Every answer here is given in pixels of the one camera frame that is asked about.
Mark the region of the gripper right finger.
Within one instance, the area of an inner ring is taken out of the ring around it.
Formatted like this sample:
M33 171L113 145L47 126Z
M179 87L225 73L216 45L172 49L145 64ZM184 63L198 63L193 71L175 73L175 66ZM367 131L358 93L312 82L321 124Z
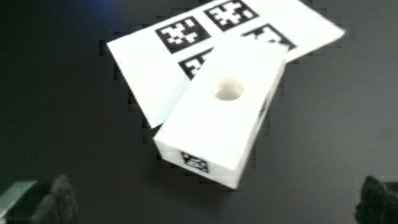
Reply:
M363 179L360 201L355 205L356 224L398 224L398 181Z

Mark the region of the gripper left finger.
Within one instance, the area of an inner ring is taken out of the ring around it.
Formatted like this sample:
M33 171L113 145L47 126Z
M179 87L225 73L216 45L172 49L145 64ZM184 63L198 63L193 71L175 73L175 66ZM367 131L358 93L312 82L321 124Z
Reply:
M17 181L0 194L0 224L79 224L70 180Z

